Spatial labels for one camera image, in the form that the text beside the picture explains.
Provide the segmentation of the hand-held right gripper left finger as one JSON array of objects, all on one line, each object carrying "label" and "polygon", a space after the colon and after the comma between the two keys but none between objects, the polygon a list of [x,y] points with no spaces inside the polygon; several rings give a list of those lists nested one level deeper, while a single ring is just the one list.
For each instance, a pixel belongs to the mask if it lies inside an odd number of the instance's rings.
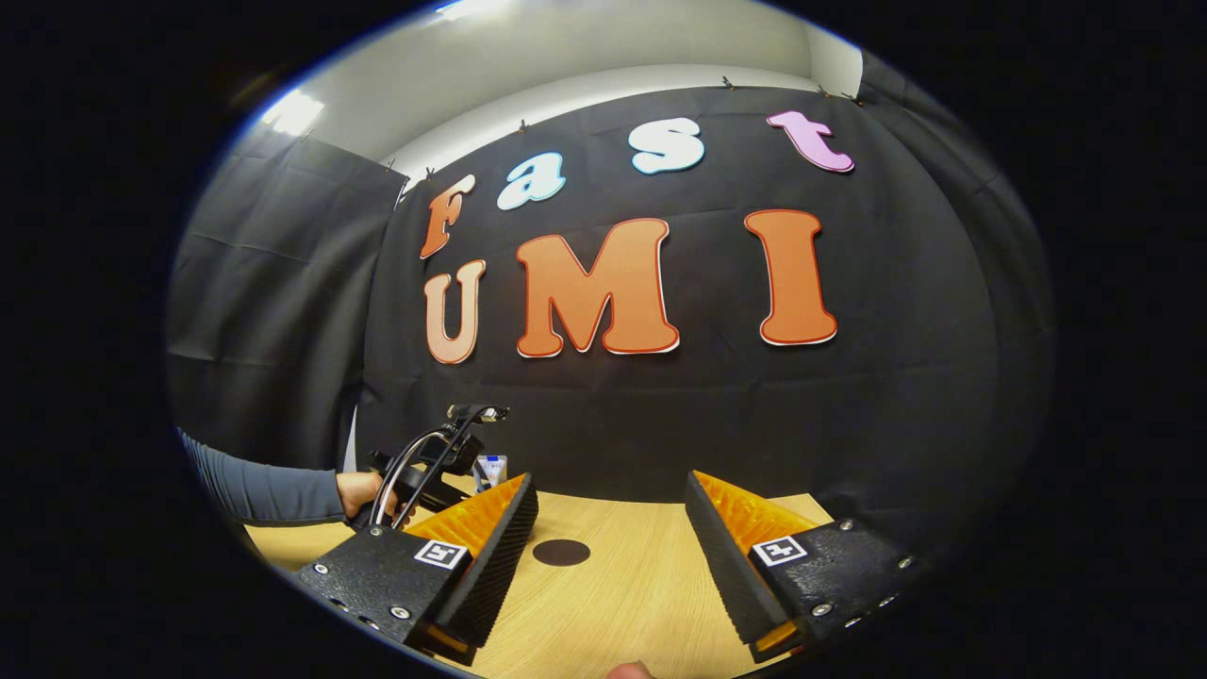
[{"label": "hand-held right gripper left finger", "polygon": [[538,514],[530,473],[406,529],[367,527],[297,572],[307,593],[415,652],[471,665]]}]

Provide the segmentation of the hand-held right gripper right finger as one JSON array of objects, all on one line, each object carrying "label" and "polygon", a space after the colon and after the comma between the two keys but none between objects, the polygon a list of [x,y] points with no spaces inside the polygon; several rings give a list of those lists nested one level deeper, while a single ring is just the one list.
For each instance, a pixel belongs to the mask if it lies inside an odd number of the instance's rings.
[{"label": "hand-held right gripper right finger", "polygon": [[686,478],[686,515],[756,662],[836,645],[928,572],[926,560],[869,523],[806,519],[705,472]]}]

